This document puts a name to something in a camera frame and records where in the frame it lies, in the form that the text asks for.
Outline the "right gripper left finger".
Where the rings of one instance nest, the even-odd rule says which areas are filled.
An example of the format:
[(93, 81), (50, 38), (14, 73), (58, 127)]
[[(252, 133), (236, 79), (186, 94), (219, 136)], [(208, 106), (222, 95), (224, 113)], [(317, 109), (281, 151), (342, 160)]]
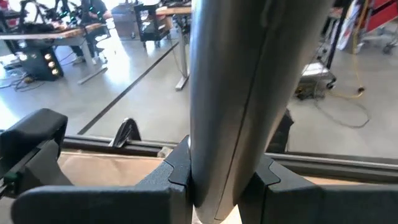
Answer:
[(24, 192), (11, 207), (14, 224), (191, 224), (189, 136), (138, 184), (48, 185)]

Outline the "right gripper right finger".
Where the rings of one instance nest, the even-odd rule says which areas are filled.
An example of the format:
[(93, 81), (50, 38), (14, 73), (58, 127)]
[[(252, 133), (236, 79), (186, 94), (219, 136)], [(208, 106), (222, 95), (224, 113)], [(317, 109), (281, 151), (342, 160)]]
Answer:
[(238, 208), (243, 224), (398, 224), (398, 185), (318, 185), (262, 156)]

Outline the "grey utility knife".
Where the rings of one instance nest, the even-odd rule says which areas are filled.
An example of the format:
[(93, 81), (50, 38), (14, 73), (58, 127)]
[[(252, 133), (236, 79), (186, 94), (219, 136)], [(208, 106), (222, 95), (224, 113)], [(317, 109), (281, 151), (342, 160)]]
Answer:
[(237, 204), (315, 50), (334, 0), (194, 0), (190, 152), (195, 211)]

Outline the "black computer tower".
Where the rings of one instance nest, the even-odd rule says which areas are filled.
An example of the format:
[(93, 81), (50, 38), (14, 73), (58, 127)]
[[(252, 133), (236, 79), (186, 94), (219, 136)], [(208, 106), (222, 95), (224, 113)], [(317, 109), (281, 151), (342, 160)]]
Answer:
[(18, 57), (22, 68), (36, 80), (53, 82), (64, 75), (52, 47), (27, 47)]

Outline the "wooden desk grey legs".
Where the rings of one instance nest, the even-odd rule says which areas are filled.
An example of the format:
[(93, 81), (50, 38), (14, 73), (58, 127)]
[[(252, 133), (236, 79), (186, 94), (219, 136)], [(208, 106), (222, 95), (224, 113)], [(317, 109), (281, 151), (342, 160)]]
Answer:
[(94, 23), (87, 26), (79, 27), (73, 30), (63, 32), (44, 32), (36, 34), (22, 33), (5, 33), (0, 34), (0, 40), (16, 40), (23, 46), (14, 54), (18, 59), (18, 55), (22, 49), (27, 47), (53, 47), (53, 46), (79, 46), (84, 54), (87, 75), (78, 81), (79, 85), (84, 84), (91, 78), (105, 72), (107, 70), (106, 59), (101, 57), (99, 53), (92, 58), (86, 41), (86, 35), (95, 29), (105, 28), (104, 24)]

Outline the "background desk electronics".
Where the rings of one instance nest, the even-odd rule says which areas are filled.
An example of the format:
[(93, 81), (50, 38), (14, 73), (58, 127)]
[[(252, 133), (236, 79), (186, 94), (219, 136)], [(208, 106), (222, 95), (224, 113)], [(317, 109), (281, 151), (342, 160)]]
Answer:
[[(36, 14), (33, 21), (26, 21), (26, 6), (33, 4)], [(69, 0), (55, 0), (54, 7), (48, 7), (37, 0), (22, 0), (17, 31), (21, 33), (63, 32), (79, 26), (83, 6)]]

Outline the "person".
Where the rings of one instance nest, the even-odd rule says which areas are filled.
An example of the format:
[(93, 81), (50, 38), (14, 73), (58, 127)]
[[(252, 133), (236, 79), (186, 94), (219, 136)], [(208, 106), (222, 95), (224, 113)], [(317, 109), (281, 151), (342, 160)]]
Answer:
[[(102, 0), (81, 0), (82, 6), (82, 17), (81, 22), (84, 24), (100, 22), (105, 23), (107, 19), (113, 17), (111, 11), (106, 7)], [(95, 29), (86, 35), (86, 41), (88, 48), (90, 50), (90, 55), (93, 58), (95, 56), (94, 51), (97, 50), (96, 37), (99, 35), (104, 35), (104, 29)], [(85, 62), (84, 54), (79, 46), (70, 47), (75, 54), (75, 59), (72, 64), (76, 65)]]

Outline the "black floor device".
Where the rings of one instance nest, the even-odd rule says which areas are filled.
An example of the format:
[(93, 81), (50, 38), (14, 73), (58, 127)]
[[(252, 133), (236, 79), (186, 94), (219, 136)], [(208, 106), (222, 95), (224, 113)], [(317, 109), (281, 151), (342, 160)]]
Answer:
[(294, 96), (299, 100), (324, 98), (336, 81), (335, 75), (321, 61), (310, 63), (302, 71)]

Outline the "black wheeled cart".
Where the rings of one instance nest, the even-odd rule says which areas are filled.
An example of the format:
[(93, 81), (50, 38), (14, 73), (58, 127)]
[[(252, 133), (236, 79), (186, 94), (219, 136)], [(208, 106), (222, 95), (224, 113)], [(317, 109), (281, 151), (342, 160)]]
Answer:
[(134, 5), (138, 34), (144, 48), (148, 41), (153, 41), (159, 48), (163, 38), (170, 39), (171, 18), (156, 13), (162, 6), (162, 0), (141, 0)]

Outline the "background wooden table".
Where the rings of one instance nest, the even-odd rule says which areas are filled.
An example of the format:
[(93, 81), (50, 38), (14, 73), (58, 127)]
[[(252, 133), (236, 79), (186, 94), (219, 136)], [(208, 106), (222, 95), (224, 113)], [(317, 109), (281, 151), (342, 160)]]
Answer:
[(176, 91), (181, 91), (188, 83), (189, 68), (188, 68), (188, 53), (187, 45), (190, 40), (190, 25), (191, 25), (191, 7), (167, 7), (162, 6), (156, 10), (159, 16), (171, 16), (172, 20), (177, 26), (178, 30), (178, 45), (180, 53), (180, 71), (181, 78), (175, 86)]

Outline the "red storage bin rack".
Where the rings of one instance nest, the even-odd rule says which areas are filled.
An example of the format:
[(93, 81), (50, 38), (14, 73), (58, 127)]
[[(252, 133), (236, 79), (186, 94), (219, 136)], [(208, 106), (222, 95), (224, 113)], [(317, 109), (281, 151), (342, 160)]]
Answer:
[[(371, 8), (365, 25), (365, 33), (375, 29), (381, 29), (388, 22), (398, 18), (398, 0), (371, 0)], [(398, 47), (398, 23), (392, 39), (383, 47), (384, 54), (391, 54), (392, 50)]]

